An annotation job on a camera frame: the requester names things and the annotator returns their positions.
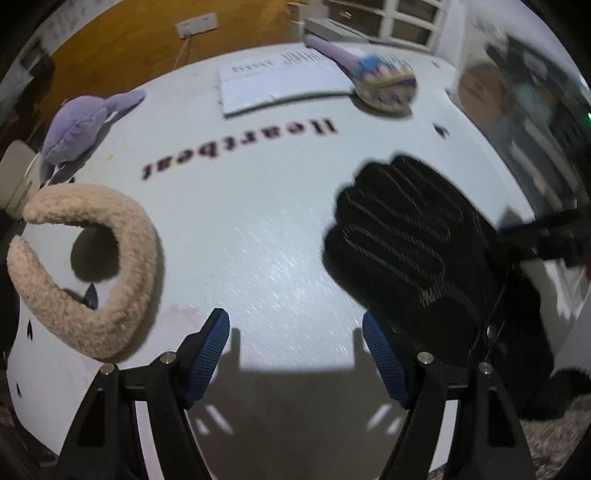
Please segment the beige fluffy headband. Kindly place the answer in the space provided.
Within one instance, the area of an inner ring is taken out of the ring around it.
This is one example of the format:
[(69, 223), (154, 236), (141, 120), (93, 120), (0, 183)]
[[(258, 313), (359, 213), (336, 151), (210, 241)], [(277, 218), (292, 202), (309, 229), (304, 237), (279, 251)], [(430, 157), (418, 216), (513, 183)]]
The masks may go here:
[(54, 282), (21, 236), (8, 248), (11, 281), (29, 311), (66, 345), (97, 360), (122, 352), (150, 306), (158, 275), (158, 237), (145, 210), (107, 187), (61, 184), (38, 191), (25, 205), (29, 225), (82, 228), (70, 255), (76, 276), (115, 279), (103, 299), (73, 297)]

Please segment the black knit glove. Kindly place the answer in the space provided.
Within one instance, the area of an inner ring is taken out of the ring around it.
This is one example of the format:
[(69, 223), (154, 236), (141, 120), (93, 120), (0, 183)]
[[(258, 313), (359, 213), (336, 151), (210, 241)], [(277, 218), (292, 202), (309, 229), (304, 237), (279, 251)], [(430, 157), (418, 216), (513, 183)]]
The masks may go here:
[(540, 294), (497, 230), (447, 178), (398, 156), (372, 161), (339, 193), (325, 255), (368, 306), (462, 365), (484, 349), (510, 378), (548, 379), (554, 358)]

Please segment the white printed paper sheet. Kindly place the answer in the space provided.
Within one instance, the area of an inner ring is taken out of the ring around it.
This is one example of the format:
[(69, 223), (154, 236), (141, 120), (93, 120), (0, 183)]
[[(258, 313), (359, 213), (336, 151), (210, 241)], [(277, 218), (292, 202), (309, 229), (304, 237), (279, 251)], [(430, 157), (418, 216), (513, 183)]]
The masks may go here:
[(219, 70), (219, 102), (225, 116), (354, 90), (334, 61), (310, 49), (247, 59)]

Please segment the white plastic drawer unit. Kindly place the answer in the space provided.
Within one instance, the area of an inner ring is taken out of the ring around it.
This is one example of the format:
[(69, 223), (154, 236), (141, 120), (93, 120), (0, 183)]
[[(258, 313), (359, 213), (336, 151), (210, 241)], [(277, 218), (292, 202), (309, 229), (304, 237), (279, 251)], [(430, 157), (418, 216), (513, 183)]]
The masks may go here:
[(324, 1), (317, 16), (304, 19), (304, 33), (433, 53), (450, 6), (433, 0)]

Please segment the purple plush toy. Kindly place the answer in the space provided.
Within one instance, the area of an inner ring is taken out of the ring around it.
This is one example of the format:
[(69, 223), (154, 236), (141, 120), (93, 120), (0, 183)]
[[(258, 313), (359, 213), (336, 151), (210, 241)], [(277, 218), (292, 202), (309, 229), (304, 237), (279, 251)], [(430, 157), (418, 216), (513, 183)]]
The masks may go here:
[(40, 182), (47, 182), (58, 165), (75, 161), (90, 149), (112, 114), (126, 112), (145, 97), (143, 90), (133, 90), (108, 98), (84, 95), (66, 102), (55, 114), (43, 142)]

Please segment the purple handled round hairbrush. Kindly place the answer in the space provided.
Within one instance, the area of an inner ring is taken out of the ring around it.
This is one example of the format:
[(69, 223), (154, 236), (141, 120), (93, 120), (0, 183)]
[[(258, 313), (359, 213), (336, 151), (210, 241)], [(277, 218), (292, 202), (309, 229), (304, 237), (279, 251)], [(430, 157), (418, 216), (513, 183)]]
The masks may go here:
[(314, 35), (305, 35), (304, 45), (339, 64), (351, 78), (356, 95), (369, 107), (388, 114), (410, 110), (418, 81), (407, 61), (379, 54), (356, 56)]

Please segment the clear plastic storage bin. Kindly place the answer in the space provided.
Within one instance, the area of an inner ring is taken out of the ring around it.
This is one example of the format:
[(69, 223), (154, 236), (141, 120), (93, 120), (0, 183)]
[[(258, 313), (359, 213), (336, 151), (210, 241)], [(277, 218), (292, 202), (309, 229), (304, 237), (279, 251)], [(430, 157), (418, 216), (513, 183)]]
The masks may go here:
[(495, 27), (469, 28), (451, 94), (503, 159), (536, 216), (590, 202), (590, 95)]

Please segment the white wall power socket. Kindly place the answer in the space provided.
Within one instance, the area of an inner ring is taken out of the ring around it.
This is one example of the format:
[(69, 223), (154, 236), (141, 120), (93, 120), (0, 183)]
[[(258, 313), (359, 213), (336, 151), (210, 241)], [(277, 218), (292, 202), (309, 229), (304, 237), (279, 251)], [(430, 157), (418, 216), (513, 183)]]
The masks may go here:
[(215, 13), (204, 14), (175, 24), (175, 31), (179, 39), (190, 38), (217, 28), (218, 19)]

